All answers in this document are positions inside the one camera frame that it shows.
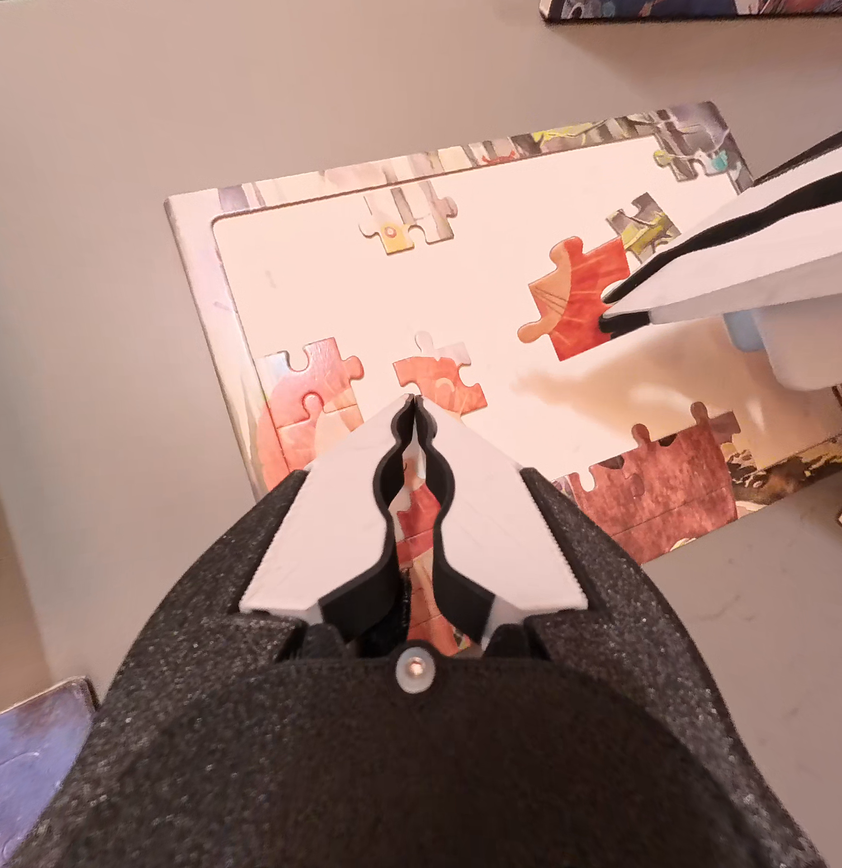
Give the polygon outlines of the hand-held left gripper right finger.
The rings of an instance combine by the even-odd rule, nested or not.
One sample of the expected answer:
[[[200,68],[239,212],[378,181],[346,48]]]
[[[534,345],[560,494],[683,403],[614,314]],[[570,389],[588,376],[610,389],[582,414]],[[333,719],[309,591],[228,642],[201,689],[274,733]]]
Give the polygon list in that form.
[[[522,467],[438,405],[417,399],[426,485],[439,504],[431,580],[441,614],[473,642],[588,597]]]

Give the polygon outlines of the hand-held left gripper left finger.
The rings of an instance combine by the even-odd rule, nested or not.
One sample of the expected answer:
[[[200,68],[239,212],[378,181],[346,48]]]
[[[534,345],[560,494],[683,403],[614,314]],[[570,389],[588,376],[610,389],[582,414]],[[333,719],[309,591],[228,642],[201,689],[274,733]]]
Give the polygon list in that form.
[[[347,642],[383,621],[403,587],[390,507],[414,417],[415,396],[402,395],[297,474],[240,612],[326,623]]]

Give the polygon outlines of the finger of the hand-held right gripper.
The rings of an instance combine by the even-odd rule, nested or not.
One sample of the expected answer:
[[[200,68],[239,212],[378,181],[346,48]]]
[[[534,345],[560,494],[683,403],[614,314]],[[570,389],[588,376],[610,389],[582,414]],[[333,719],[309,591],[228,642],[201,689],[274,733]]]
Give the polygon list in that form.
[[[796,212],[741,238],[699,249],[698,235],[622,283],[601,330],[669,324],[842,295],[842,203]]]
[[[655,255],[607,298],[626,298],[664,266],[739,241],[801,212],[842,201],[842,150],[809,150],[767,173],[679,241]]]

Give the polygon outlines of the assembled lion puzzle pieces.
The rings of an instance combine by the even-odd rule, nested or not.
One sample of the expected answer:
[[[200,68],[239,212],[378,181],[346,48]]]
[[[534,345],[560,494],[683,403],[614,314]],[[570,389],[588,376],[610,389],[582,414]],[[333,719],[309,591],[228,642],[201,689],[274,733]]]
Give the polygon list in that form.
[[[294,366],[287,351],[268,354],[256,363],[265,407],[255,448],[268,490],[288,472],[326,454],[364,421],[353,388],[364,376],[361,360],[344,356],[333,336],[304,344],[303,353],[303,367]],[[407,636],[454,656],[471,642],[441,614],[434,598],[431,552],[439,504],[426,484],[415,445],[405,451],[403,468],[404,484],[390,509],[398,564],[409,582]]]

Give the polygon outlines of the orange puzzle piece grey knob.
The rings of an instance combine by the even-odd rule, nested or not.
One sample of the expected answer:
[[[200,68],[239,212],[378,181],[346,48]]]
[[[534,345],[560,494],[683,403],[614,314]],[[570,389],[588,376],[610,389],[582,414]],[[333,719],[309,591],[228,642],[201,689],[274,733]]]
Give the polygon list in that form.
[[[421,396],[458,419],[487,407],[482,386],[462,380],[461,370],[471,365],[464,342],[437,346],[427,331],[417,331],[414,341],[416,353],[393,363],[399,385],[417,386]]]

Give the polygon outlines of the whiskered orange puzzle piece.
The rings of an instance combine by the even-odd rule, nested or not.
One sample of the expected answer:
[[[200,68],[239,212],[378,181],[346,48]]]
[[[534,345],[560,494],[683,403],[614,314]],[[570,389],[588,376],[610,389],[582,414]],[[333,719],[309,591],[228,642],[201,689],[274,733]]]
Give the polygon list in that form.
[[[548,336],[557,358],[565,361],[610,341],[599,325],[609,308],[601,296],[630,269],[619,237],[585,252],[582,239],[572,236],[554,245],[549,258],[554,270],[529,285],[539,319],[516,334],[524,344]]]

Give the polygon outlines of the lion jigsaw puzzle board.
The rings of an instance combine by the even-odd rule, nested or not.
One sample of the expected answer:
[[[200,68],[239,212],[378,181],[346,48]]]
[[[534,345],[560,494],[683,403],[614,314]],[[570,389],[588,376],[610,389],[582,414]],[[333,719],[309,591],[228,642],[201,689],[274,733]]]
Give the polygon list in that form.
[[[653,160],[657,114],[729,128],[726,175],[678,181]],[[429,179],[457,203],[454,238],[387,255],[358,223],[364,195]],[[722,315],[650,325],[571,359],[548,336],[524,344],[539,312],[529,285],[551,273],[550,250],[572,236],[585,252],[619,237],[606,216],[650,193],[681,231],[698,226],[752,185],[714,103],[554,127],[303,175],[178,193],[166,213],[198,309],[253,495],[269,492],[256,456],[265,407],[257,361],[335,337],[363,363],[353,388],[364,420],[415,385],[393,363],[416,353],[414,335],[464,342],[466,385],[488,405],[462,416],[480,436],[552,480],[635,448],[634,425],[659,440],[734,413],[741,432],[723,446],[738,518],[842,471],[842,385],[787,389],[763,351],[737,349]]]

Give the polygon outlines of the grey desk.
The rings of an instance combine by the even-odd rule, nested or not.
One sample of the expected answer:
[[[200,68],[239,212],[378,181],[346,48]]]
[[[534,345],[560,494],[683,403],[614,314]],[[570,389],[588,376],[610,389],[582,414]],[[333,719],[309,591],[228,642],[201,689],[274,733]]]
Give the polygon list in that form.
[[[0,2],[0,711],[110,683],[253,504],[172,193],[712,100],[758,174],[842,128],[842,19],[537,2]]]

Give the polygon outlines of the grey yellow-green puzzle piece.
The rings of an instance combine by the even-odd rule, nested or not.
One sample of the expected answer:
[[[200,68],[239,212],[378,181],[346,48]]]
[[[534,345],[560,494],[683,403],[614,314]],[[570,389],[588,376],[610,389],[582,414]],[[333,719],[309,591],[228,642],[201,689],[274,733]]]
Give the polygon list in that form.
[[[620,237],[626,253],[644,265],[659,248],[678,239],[681,231],[650,193],[640,193],[631,206],[631,212],[619,208],[605,220]]]

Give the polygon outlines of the assembled brown trunk puzzle pieces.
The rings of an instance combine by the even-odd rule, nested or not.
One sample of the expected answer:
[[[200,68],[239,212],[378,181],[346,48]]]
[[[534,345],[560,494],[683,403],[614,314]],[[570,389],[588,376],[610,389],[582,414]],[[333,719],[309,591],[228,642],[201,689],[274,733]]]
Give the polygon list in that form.
[[[738,518],[723,446],[741,427],[733,412],[710,417],[700,402],[691,406],[694,423],[659,440],[634,425],[636,446],[593,464],[593,486],[578,473],[558,483],[592,522],[637,563],[649,561]]]

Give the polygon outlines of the illustrated puzzle box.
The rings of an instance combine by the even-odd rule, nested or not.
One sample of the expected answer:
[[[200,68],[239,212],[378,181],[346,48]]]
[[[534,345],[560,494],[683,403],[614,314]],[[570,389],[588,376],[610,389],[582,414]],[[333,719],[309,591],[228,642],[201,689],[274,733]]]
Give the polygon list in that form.
[[[842,16],[842,1],[540,1],[548,24]]]

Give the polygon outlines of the grey puzzle piece yellow dot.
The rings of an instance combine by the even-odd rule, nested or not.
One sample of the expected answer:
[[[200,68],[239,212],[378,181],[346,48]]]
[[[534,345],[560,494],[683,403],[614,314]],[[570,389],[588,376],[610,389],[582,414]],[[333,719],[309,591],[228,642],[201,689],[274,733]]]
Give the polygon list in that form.
[[[364,203],[359,230],[368,239],[378,237],[387,255],[412,250],[414,229],[427,245],[454,238],[450,221],[459,215],[457,203],[440,197],[429,179],[374,190],[364,195]]]

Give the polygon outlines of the astronaut jigsaw puzzle board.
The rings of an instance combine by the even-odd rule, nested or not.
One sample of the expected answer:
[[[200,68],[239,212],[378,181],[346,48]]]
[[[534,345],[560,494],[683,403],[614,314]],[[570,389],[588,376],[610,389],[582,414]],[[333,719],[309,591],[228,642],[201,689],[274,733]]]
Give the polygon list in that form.
[[[0,712],[0,867],[67,776],[96,710],[90,680],[72,677]]]

